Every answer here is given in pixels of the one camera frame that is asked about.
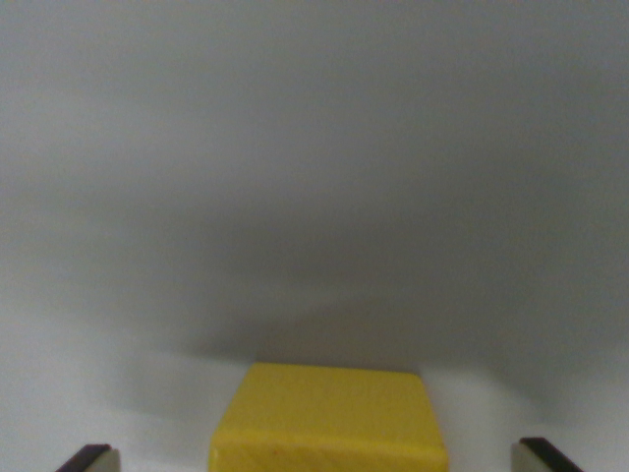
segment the white backdrop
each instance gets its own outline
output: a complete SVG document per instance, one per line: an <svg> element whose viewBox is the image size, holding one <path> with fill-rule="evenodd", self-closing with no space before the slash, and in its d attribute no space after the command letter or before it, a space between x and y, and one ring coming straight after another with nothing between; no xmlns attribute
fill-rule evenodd
<svg viewBox="0 0 629 472"><path fill-rule="evenodd" d="M3 4L0 469L203 470L260 358L625 470L628 125L620 2Z"/></svg>

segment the yellow block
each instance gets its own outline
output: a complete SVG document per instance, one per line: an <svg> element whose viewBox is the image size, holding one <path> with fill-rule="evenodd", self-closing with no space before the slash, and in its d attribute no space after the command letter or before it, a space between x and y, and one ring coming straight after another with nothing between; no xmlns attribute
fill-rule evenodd
<svg viewBox="0 0 629 472"><path fill-rule="evenodd" d="M254 364L214 433L210 472L445 472L412 374Z"/></svg>

